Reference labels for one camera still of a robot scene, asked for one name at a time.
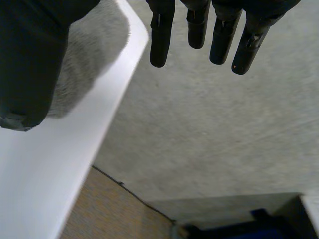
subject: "concrete floor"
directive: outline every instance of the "concrete floor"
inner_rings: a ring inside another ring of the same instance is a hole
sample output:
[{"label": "concrete floor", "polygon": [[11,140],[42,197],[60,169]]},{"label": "concrete floor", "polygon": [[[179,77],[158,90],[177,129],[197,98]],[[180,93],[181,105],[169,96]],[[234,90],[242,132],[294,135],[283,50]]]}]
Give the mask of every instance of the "concrete floor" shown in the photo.
[{"label": "concrete floor", "polygon": [[[128,2],[148,28],[148,5]],[[185,210],[196,218],[201,200],[214,211],[227,205],[225,197],[236,207],[243,204],[237,196],[254,202],[259,195],[315,193],[319,1],[302,1],[274,25],[244,76],[230,69],[244,14],[226,63],[216,66],[208,60],[213,8],[205,46],[194,50],[186,8],[176,4],[166,66],[150,65],[148,46],[95,165],[180,220]],[[179,200],[188,206],[172,210]]]}]

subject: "robotic hand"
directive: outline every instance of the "robotic hand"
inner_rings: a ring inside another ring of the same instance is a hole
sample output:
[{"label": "robotic hand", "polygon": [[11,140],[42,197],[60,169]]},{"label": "robotic hand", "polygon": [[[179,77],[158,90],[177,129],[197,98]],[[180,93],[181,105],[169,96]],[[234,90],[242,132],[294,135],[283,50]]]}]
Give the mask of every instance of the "robotic hand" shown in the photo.
[{"label": "robotic hand", "polygon": [[[210,0],[181,0],[188,9],[188,42],[192,48],[204,45]],[[153,12],[150,62],[163,67],[167,60],[175,0],[146,0]],[[246,11],[246,25],[232,63],[232,71],[245,74],[252,64],[269,28],[300,0],[212,0],[216,12],[209,59],[221,65],[226,61],[236,27]]]},{"label": "robotic hand", "polygon": [[0,0],[0,126],[28,131],[46,117],[70,24],[99,0]]}]

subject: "gray fabric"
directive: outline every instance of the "gray fabric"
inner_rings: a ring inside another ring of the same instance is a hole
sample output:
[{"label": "gray fabric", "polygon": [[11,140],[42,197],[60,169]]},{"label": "gray fabric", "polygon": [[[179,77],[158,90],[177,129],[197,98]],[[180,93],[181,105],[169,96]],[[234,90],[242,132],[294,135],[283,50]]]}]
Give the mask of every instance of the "gray fabric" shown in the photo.
[{"label": "gray fabric", "polygon": [[92,88],[97,76],[121,52],[128,22],[114,0],[101,0],[71,25],[69,42],[48,117],[60,118]]}]

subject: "brown carpet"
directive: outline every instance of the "brown carpet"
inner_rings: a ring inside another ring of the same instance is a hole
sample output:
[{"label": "brown carpet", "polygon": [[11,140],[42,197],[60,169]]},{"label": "brown carpet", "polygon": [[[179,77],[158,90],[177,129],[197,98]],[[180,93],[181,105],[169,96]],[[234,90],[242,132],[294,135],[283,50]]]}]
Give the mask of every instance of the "brown carpet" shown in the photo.
[{"label": "brown carpet", "polygon": [[91,170],[61,239],[169,239],[171,222]]}]

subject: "white table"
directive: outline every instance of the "white table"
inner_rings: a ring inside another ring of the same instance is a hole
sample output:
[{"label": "white table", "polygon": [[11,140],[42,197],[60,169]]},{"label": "white table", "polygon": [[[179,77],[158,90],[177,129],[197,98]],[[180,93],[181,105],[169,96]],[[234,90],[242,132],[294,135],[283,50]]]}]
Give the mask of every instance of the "white table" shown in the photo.
[{"label": "white table", "polygon": [[1,239],[55,239],[63,230],[148,41],[128,3],[117,2],[128,44],[72,113],[27,133],[0,129]]}]

